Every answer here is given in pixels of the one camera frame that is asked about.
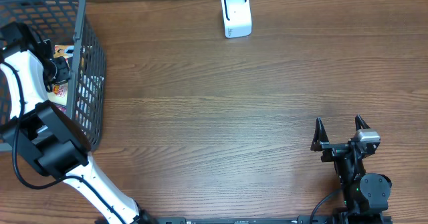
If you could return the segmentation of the yellow white snack bag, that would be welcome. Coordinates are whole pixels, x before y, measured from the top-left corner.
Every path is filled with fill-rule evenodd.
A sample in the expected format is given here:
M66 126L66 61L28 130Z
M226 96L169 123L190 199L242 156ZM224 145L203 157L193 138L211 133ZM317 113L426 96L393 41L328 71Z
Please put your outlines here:
M72 58L74 54L73 45L55 45L53 57L54 60L64 58L69 69L71 69ZM54 84L53 91L48 93L48 98L54 104L61 108L66 108L68 100L68 81L63 84Z

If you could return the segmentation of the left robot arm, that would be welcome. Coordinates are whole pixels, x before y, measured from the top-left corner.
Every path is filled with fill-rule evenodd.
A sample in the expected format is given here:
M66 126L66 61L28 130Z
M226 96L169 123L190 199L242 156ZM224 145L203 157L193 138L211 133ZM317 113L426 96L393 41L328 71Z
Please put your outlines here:
M12 147L15 176L21 184L42 190L65 183L104 216L105 223L154 223L96 164L88 138L48 94L70 78L66 58L54 56L50 41L35 39L19 22L1 28L1 71L11 97L9 121L1 137Z

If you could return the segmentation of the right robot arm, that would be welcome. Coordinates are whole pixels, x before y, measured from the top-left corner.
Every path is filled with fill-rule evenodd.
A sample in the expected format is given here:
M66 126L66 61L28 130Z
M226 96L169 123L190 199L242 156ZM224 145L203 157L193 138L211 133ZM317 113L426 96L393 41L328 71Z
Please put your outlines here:
M367 173L363 159L374 155L381 143L379 133L360 115L355 116L356 132L344 143L332 144L321 118L316 119L310 150L321 152L322 162L333 162L340 188L324 197L312 210L309 223L391 223L384 217L389 208L392 181L386 175ZM317 216L319 208L335 195L342 193L344 206L330 216Z

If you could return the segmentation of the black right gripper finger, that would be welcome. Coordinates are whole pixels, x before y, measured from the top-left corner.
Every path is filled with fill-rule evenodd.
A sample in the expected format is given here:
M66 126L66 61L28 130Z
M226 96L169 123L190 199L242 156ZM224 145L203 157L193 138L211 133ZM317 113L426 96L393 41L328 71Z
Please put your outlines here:
M310 150L323 150L324 146L329 144L330 144L330 141L328 139L324 125L322 123L322 119L318 117L316 119L315 132L314 132L314 137L311 143Z
M364 119L362 118L362 116L360 114L357 114L355 116L355 127L356 130L361 130L361 129L369 129L370 126L364 121Z

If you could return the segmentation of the red purple snack pack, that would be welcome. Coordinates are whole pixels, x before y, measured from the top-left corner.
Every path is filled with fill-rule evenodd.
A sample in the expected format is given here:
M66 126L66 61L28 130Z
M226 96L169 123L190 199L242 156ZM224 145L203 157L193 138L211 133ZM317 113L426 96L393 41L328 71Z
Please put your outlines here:
M56 106L59 110L61 110L64 114L66 113L66 107L61 106L61 105L59 105L59 104L55 104L55 106Z

